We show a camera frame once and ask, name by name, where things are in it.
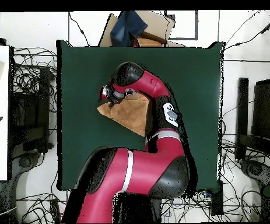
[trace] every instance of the silver stripe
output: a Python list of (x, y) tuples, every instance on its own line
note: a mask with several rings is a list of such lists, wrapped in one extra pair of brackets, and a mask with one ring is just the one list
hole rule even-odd
[[(176, 133), (175, 131), (160, 131), (157, 134), (154, 134), (152, 138), (156, 137), (161, 139), (161, 138), (176, 138), (180, 141), (180, 136), (178, 133)], [(147, 144), (150, 140), (147, 140), (147, 138), (145, 139), (145, 144)]]
[(134, 155), (130, 150), (128, 150), (128, 168), (127, 173), (125, 175), (124, 184), (121, 190), (122, 192), (127, 190), (129, 182), (131, 181), (133, 164), (134, 164)]
[(124, 94), (123, 93), (120, 93), (120, 92), (118, 92), (116, 90), (114, 90), (113, 95), (116, 96), (119, 99), (124, 98)]

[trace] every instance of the blue cloth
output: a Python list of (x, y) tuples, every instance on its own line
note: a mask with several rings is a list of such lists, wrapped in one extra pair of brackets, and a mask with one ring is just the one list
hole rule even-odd
[(112, 46), (130, 46), (131, 39), (137, 38), (147, 26), (134, 10), (123, 11), (110, 34)]

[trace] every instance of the green table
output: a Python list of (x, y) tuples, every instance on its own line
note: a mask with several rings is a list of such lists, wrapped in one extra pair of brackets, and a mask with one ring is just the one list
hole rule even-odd
[(100, 146), (144, 149), (143, 137), (97, 111), (101, 86), (125, 61), (141, 63), (169, 83), (183, 114), (198, 188), (216, 189), (221, 49), (222, 43), (204, 49), (70, 47), (57, 41), (58, 129), (62, 130), (58, 131), (58, 189), (74, 187), (86, 159)]

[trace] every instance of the cardboard box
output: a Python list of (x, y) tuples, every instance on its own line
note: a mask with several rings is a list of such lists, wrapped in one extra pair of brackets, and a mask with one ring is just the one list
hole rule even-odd
[[(142, 38), (156, 40), (162, 44), (167, 44), (167, 47), (184, 46), (168, 41), (174, 26), (174, 20), (148, 10), (136, 10), (136, 13), (148, 25), (144, 32), (140, 34)], [(109, 15), (107, 24), (104, 28), (104, 33), (99, 42), (100, 47), (112, 46), (110, 33), (117, 21), (118, 18), (116, 16), (113, 14)]]

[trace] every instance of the red robot arm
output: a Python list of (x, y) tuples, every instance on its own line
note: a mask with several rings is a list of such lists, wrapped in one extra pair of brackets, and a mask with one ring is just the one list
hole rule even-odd
[(145, 94), (152, 103), (145, 151), (96, 149), (71, 192), (62, 223), (111, 223), (113, 197), (118, 192), (157, 199), (172, 199), (185, 192), (189, 171), (165, 84), (141, 66), (125, 62), (102, 88), (100, 98), (117, 104), (133, 92)]

